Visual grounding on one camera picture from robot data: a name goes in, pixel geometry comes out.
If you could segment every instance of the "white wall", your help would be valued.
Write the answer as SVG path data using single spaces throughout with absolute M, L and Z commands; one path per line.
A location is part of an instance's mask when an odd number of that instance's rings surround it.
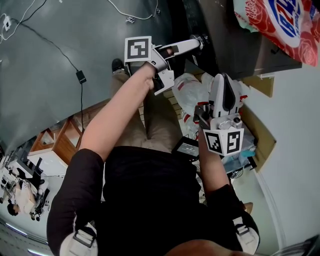
M 283 228 L 280 246 L 319 234 L 320 67 L 277 72 L 272 98 L 254 88 L 244 93 L 277 140 L 260 174 L 280 218 L 277 228 Z
M 236 195 L 244 204 L 253 203 L 251 216 L 259 229 L 260 236 L 257 253 L 272 255 L 279 250 L 276 229 L 265 195 L 255 173 L 254 170 L 244 170 L 243 175 L 236 178 L 232 185 Z

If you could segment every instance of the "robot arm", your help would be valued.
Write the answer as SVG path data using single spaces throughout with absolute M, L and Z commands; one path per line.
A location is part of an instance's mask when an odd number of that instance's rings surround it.
M 158 95 L 175 84 L 174 71 L 170 70 L 167 60 L 199 48 L 201 43 L 197 39 L 190 39 L 165 46 L 155 46 L 151 43 L 151 39 L 151 36 L 126 38 L 124 62 L 149 62 L 154 66 L 162 81 L 162 84 L 154 85 L 154 95 Z M 173 54 L 168 54 L 167 49 L 171 49 Z
M 240 93 L 235 82 L 225 73 L 217 74 L 209 102 L 196 106 L 193 118 L 203 129 L 209 151 L 221 156 L 241 151 L 244 129 L 239 108 Z

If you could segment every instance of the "black cable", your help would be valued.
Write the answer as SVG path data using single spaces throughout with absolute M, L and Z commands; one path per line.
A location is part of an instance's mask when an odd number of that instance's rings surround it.
M 82 135 L 84 134 L 84 113 L 83 113 L 83 103 L 82 103 L 82 97 L 84 93 L 84 87 L 83 83 L 81 83 L 81 126 L 82 126 Z
M 28 21 L 42 6 L 45 5 L 46 1 L 47 1 L 47 0 L 44 0 L 43 4 L 42 4 L 40 7 L 38 7 L 38 8 L 29 16 L 29 18 L 25 18 L 25 19 L 22 20 L 20 23 L 24 23 L 24 22 Z
M 11 20 L 15 21 L 17 24 L 19 24 L 19 21 L 15 18 L 12 18 Z M 26 28 L 28 28 L 29 30 L 31 30 L 32 32 L 34 32 L 38 37 L 40 37 L 42 40 L 49 42 L 50 44 L 52 44 L 54 47 L 56 47 L 60 53 L 66 57 L 66 59 L 70 62 L 70 64 L 75 68 L 75 70 L 78 72 L 79 70 L 76 68 L 76 66 L 71 62 L 71 60 L 68 58 L 67 55 L 64 54 L 64 52 L 52 41 L 50 41 L 49 39 L 45 38 L 43 35 L 41 35 L 39 32 L 37 32 L 36 30 L 34 30 L 32 27 L 29 27 L 26 24 L 20 23 L 21 26 L 24 26 Z
M 56 47 L 59 51 L 60 51 L 60 53 L 64 56 L 64 57 L 66 57 L 66 59 L 70 62 L 70 64 L 75 68 L 75 70 L 77 71 L 77 72 L 79 72 L 79 70 L 76 68 L 76 66 L 71 62 L 71 60 L 68 58 L 68 56 L 66 56 L 64 53 L 63 53 L 63 51 L 54 43 L 54 42 L 52 42 L 52 41 L 50 41 L 49 39 L 47 39 L 47 38 L 45 38 L 43 35 L 41 35 L 39 32 L 37 32 L 36 30 L 34 30 L 32 27 L 29 27 L 28 25 L 25 25 L 25 24 L 23 24 L 22 22 L 19 22 L 17 19 L 15 19 L 15 18 L 12 18 L 11 20 L 13 20 L 13 21 L 15 21 L 17 24 L 21 24 L 22 26 L 24 26 L 24 27 L 26 27 L 26 28 L 28 28 L 29 30 L 31 30 L 32 32 L 34 32 L 38 37 L 40 37 L 42 40 L 44 40 L 44 41 L 47 41 L 47 42 L 49 42 L 49 43 L 51 43 L 54 47 Z M 85 129 L 84 129 L 84 113 L 83 113 L 83 93 L 84 93 L 84 87 L 83 87 L 83 83 L 84 82 L 81 82 L 81 126 L 82 126 L 82 134 L 84 134 L 84 131 L 85 131 Z

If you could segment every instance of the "white cable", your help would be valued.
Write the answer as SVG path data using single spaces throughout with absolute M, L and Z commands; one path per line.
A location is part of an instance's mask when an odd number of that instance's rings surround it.
M 22 16 L 22 18 L 21 18 L 20 22 L 22 22 L 22 21 L 24 20 L 24 18 L 25 18 L 25 15 L 26 15 L 27 11 L 29 11 L 29 9 L 30 9 L 30 8 L 31 8 L 31 6 L 35 3 L 35 1 L 36 1 L 36 0 L 33 0 L 32 4 L 28 7 L 28 9 L 26 9 L 26 11 L 24 12 L 24 14 L 23 14 L 23 16 Z M 14 29 L 13 33 L 12 33 L 11 35 L 9 35 L 7 38 L 4 38 L 3 31 L 4 31 L 4 27 L 5 27 L 5 25 L 3 25 L 2 29 L 1 29 L 1 37 L 2 37 L 2 39 L 6 41 L 6 40 L 8 40 L 10 37 L 12 37 L 12 36 L 14 35 L 14 33 L 16 32 L 17 28 L 19 27 L 20 22 L 16 25 L 16 27 L 15 27 L 15 29 Z
M 136 17 L 136 16 L 133 16 L 133 15 L 131 15 L 131 14 L 126 14 L 126 13 L 120 11 L 120 10 L 116 7 L 116 5 L 115 5 L 111 0 L 108 0 L 108 2 L 110 2 L 110 3 L 114 6 L 114 8 L 118 11 L 118 13 L 120 13 L 120 14 L 122 14 L 122 15 L 125 15 L 125 16 L 130 16 L 130 17 L 136 18 L 136 19 L 138 19 L 138 20 L 143 20 L 143 21 L 148 20 L 148 19 L 150 19 L 151 17 L 155 17 L 155 16 L 156 16 L 156 13 L 157 13 L 157 9 L 158 9 L 158 0 L 156 0 L 156 7 L 155 7 L 154 14 L 151 14 L 148 18 L 140 18 L 140 17 Z
M 4 19 L 6 19 L 7 15 L 5 13 L 2 13 L 1 16 L 0 16 L 0 19 L 2 18 L 2 16 L 4 15 Z M 0 41 L 0 44 L 2 43 L 3 41 L 3 38 L 2 38 L 2 33 L 0 34 L 0 38 L 1 38 L 1 41 Z

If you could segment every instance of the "shoe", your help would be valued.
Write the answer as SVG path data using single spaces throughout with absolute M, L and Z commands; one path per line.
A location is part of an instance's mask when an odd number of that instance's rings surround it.
M 112 61 L 111 67 L 112 67 L 112 72 L 115 72 L 117 70 L 123 70 L 125 68 L 124 63 L 119 58 L 115 58 Z

